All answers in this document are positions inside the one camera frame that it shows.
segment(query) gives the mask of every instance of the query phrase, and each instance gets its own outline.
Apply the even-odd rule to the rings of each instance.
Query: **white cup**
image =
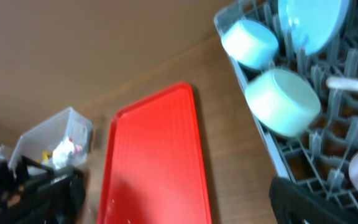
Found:
[[[321,103],[309,83],[282,69],[269,70],[250,82],[245,96],[260,122],[288,138],[300,135],[321,111]]]
[[[241,19],[222,36],[222,46],[228,55],[241,64],[261,70],[273,60],[278,41],[263,24]]]

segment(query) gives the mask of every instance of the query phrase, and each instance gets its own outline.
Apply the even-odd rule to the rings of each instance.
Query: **dish drainer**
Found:
[[[277,175],[358,216],[358,192],[347,173],[350,159],[358,151],[358,94],[325,86],[330,76],[358,78],[358,1],[351,1],[340,32],[311,56],[303,49],[295,52],[291,33],[282,32],[277,1],[240,0],[221,9],[214,17],[218,34],[224,35],[244,17],[264,23],[280,42],[280,53],[268,67],[297,72],[310,82],[323,106],[318,120],[294,139],[275,135],[254,117]],[[258,74],[230,56],[229,60],[244,92]]]

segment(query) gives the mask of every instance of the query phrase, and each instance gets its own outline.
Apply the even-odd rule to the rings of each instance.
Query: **brown wall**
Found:
[[[0,128],[22,133],[215,33],[232,0],[0,0]]]

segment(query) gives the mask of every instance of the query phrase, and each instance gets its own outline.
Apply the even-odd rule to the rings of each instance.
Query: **clear plastic container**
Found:
[[[84,163],[90,147],[92,122],[69,107],[24,133],[18,140],[9,168],[21,156],[60,169]]]

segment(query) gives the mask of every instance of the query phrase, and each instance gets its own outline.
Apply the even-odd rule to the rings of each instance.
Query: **plastic tray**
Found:
[[[274,31],[281,51],[270,68],[298,73],[311,83],[323,105],[317,122],[294,139],[275,136],[254,117],[277,175],[358,216],[358,192],[347,174],[351,157],[358,151],[358,95],[328,90],[324,84],[330,76],[358,78],[358,1],[351,4],[338,35],[322,51],[309,57],[302,50],[295,52],[290,33],[282,32],[277,1],[236,1],[220,10],[214,23],[220,36],[244,17],[263,22]],[[245,90],[258,74],[229,59],[240,87]]]
[[[112,119],[98,223],[211,223],[189,84],[173,85]]]

